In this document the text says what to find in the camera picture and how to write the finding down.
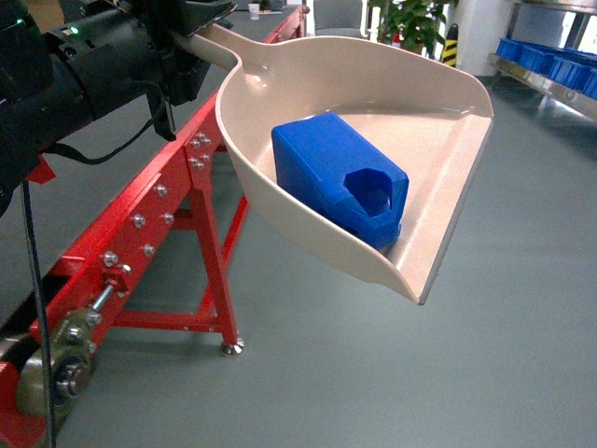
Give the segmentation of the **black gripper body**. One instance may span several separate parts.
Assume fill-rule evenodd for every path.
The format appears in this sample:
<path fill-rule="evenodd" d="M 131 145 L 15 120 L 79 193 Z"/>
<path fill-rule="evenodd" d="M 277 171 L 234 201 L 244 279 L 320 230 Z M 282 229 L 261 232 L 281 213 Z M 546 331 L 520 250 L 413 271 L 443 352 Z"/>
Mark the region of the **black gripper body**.
<path fill-rule="evenodd" d="M 132 15 L 146 27 L 162 57 L 163 87 L 171 105 L 196 99 L 210 64 L 186 48 L 200 30 L 233 11 L 231 1 L 133 1 Z"/>

